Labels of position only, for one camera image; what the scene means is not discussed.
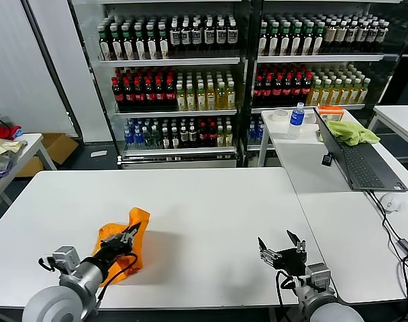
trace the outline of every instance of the laptop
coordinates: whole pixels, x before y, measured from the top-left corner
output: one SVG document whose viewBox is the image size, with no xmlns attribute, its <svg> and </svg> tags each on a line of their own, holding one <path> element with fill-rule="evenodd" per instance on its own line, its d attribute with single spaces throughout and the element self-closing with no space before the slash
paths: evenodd
<svg viewBox="0 0 408 322">
<path fill-rule="evenodd" d="M 352 190 L 408 191 L 405 184 L 371 144 L 361 143 L 356 146 L 349 146 L 338 141 L 333 137 L 316 109 L 314 109 L 314 113 L 323 142 Z"/>
</svg>

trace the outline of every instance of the green cloth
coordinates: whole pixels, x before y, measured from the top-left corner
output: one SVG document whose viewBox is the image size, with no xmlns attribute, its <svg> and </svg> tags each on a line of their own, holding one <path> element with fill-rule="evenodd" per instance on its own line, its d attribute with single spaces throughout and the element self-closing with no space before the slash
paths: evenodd
<svg viewBox="0 0 408 322">
<path fill-rule="evenodd" d="M 326 122 L 332 135 L 348 144 L 355 146 L 359 143 L 377 143 L 380 138 L 372 131 L 366 129 L 357 122 L 350 121 L 328 121 Z"/>
</svg>

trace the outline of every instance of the white wall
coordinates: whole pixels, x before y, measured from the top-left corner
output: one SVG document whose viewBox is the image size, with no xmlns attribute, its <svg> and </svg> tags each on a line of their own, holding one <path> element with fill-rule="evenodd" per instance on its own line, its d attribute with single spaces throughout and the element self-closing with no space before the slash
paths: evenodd
<svg viewBox="0 0 408 322">
<path fill-rule="evenodd" d="M 67 0 L 29 0 L 29 3 L 80 125 L 83 140 L 111 141 Z"/>
<path fill-rule="evenodd" d="M 25 132 L 77 136 L 19 0 L 0 0 L 0 115 Z"/>
</svg>

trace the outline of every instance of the cardboard box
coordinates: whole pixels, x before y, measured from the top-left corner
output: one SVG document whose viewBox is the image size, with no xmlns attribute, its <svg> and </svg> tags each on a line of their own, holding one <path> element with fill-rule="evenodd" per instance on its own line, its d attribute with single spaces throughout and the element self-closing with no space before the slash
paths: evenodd
<svg viewBox="0 0 408 322">
<path fill-rule="evenodd" d="M 43 133 L 43 146 L 48 151 L 50 158 L 57 164 L 63 164 L 79 144 L 63 133 Z M 42 161 L 34 156 L 17 174 L 16 177 L 35 176 L 44 167 Z"/>
</svg>

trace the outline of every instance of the red cloth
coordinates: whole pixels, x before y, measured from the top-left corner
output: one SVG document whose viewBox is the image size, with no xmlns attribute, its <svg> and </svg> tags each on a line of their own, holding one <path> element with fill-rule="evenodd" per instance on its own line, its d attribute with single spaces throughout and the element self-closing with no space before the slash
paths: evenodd
<svg viewBox="0 0 408 322">
<path fill-rule="evenodd" d="M 16 131 L 20 128 L 21 128 L 20 126 L 12 126 L 10 128 L 0 126 L 0 139 L 13 140 L 13 136 L 15 135 Z"/>
</svg>

